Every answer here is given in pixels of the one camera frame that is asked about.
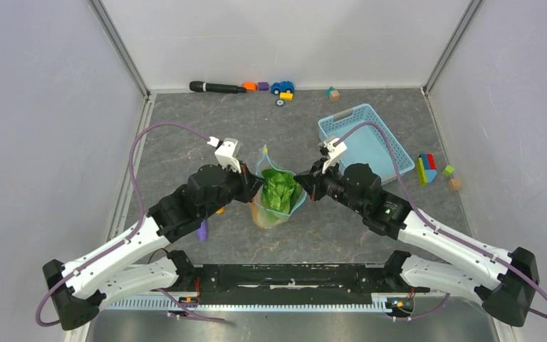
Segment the clear zip top bag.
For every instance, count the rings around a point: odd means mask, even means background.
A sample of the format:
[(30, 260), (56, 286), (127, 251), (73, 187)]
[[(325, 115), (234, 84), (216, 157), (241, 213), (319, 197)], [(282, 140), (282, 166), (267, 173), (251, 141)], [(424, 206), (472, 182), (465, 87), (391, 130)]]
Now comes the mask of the clear zip top bag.
[(294, 180), (296, 173), (274, 162), (264, 145), (256, 164), (256, 175), (264, 183), (251, 203), (254, 223), (271, 229), (287, 222), (307, 198), (305, 190)]

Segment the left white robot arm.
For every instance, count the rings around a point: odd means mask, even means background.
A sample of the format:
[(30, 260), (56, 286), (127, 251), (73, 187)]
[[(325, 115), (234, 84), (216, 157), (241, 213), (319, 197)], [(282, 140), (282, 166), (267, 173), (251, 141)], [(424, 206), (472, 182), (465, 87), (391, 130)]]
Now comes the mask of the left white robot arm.
[(220, 165), (200, 167), (116, 238), (76, 260), (45, 263), (48, 293), (41, 303), (52, 301), (58, 316), (54, 323), (64, 331), (87, 324), (107, 304), (130, 293), (120, 280), (127, 266), (196, 231), (229, 203), (251, 202), (263, 184), (244, 162), (238, 172)]

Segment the green toy cabbage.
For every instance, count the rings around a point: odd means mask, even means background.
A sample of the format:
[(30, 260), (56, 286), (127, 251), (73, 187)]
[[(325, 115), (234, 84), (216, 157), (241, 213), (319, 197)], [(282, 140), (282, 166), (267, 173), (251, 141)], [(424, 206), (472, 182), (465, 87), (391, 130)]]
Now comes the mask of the green toy cabbage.
[(266, 169), (262, 172), (265, 184), (261, 192), (261, 203), (265, 208), (290, 214), (302, 195), (303, 188), (293, 179), (293, 174)]

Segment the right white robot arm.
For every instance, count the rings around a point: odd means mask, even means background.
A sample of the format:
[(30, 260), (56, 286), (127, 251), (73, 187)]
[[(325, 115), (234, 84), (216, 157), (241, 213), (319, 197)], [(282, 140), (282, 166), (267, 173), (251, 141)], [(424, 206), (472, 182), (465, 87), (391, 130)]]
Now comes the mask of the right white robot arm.
[(387, 260), (383, 282), (400, 291), (406, 286), (428, 288), (463, 297), (495, 319), (522, 327), (532, 312), (539, 275), (535, 255), (522, 247), (509, 252), (479, 242), (413, 209), (405, 199), (385, 191), (367, 164), (353, 164), (339, 173), (324, 161), (294, 176), (307, 195), (324, 196), (359, 214), (370, 231), (419, 247), (441, 263), (396, 251)]

